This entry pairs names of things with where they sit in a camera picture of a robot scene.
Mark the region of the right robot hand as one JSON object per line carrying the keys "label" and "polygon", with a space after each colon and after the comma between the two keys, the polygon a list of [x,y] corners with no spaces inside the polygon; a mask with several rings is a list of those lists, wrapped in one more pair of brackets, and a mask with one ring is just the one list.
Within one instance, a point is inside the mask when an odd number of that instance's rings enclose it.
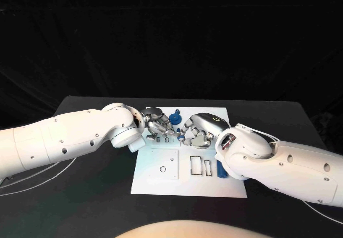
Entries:
{"label": "right robot hand", "polygon": [[230,128],[226,121],[210,113],[196,113],[190,116],[181,129],[177,130],[179,142],[196,149],[207,149],[216,142],[222,132]]}

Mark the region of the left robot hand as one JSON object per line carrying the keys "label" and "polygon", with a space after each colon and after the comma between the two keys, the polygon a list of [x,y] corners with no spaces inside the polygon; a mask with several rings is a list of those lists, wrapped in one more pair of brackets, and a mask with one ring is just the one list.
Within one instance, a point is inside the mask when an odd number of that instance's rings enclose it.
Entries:
{"label": "left robot hand", "polygon": [[180,136],[180,133],[174,130],[168,117],[160,108],[145,108],[141,110],[141,114],[144,118],[145,129],[150,132],[147,135],[148,140],[154,140],[158,135],[163,137]]}

